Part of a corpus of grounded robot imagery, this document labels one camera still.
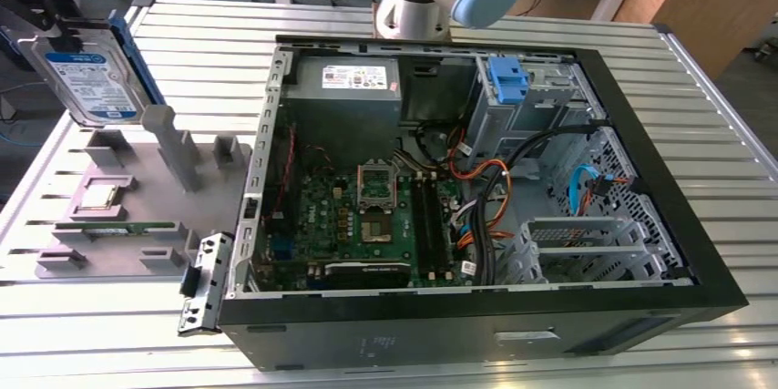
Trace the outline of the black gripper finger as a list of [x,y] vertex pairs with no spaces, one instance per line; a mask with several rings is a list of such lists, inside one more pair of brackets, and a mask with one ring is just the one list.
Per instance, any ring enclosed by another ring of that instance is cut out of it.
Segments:
[[61,17],[57,19],[57,28],[61,32],[57,37],[58,50],[81,50],[82,42],[74,26],[80,24],[80,17]]

